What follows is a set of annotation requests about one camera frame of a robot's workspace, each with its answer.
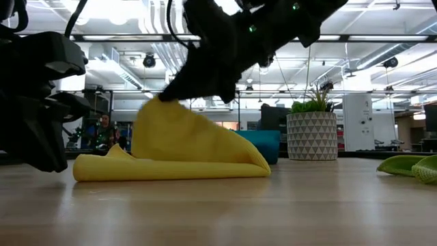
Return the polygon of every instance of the potted plant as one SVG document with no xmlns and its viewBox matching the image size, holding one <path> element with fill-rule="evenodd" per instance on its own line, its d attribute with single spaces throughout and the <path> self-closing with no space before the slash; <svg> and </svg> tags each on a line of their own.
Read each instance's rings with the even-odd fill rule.
<svg viewBox="0 0 437 246">
<path fill-rule="evenodd" d="M 292 160 L 337 159 L 337 116 L 329 102 L 329 89 L 309 91 L 307 102 L 295 102 L 287 115 L 288 156 Z"/>
</svg>

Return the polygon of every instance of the yellow towel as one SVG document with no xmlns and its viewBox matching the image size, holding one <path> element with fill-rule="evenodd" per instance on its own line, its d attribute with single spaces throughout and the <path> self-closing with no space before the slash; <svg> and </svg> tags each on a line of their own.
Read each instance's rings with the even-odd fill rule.
<svg viewBox="0 0 437 246">
<path fill-rule="evenodd" d="M 106 156 L 80 155 L 77 181 L 237 178 L 270 175 L 257 148 L 177 101 L 154 98 L 138 112 L 132 156 L 118 145 Z"/>
</svg>

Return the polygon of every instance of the plant pot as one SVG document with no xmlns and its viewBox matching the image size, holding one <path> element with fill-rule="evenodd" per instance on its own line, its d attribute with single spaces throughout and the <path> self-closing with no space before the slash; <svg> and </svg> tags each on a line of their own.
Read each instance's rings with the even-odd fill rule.
<svg viewBox="0 0 437 246">
<path fill-rule="evenodd" d="M 287 146 L 291 160 L 337 159 L 337 116 L 331 112 L 287 115 Z"/>
</svg>

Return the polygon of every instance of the desk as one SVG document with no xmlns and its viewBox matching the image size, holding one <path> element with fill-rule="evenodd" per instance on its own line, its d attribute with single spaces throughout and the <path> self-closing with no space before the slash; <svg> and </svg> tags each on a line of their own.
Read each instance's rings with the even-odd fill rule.
<svg viewBox="0 0 437 246">
<path fill-rule="evenodd" d="M 380 161 L 281 159 L 269 178 L 75 183 L 0 167 L 2 245 L 437 245 L 437 187 Z"/>
</svg>

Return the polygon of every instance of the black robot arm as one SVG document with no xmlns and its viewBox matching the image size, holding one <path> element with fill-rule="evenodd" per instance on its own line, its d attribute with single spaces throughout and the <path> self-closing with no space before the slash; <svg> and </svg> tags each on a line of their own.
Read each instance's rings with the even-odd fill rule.
<svg viewBox="0 0 437 246">
<path fill-rule="evenodd" d="M 304 47 L 314 43 L 323 21 L 347 0 L 237 2 L 242 11 L 231 16 L 213 0 L 185 2 L 188 30 L 201 38 L 200 46 L 189 46 L 185 65 L 159 95 L 162 101 L 220 96 L 229 103 L 242 72 L 256 63 L 269 64 L 275 51 L 294 38 Z"/>
<path fill-rule="evenodd" d="M 17 27 L 0 25 L 0 148 L 41 171 L 61 172 L 67 168 L 62 124 L 89 113 L 90 105 L 73 94 L 51 95 L 52 81 L 85 74 L 87 60 L 68 33 L 20 37 L 26 1 L 0 2 L 0 21 L 18 14 Z"/>
</svg>

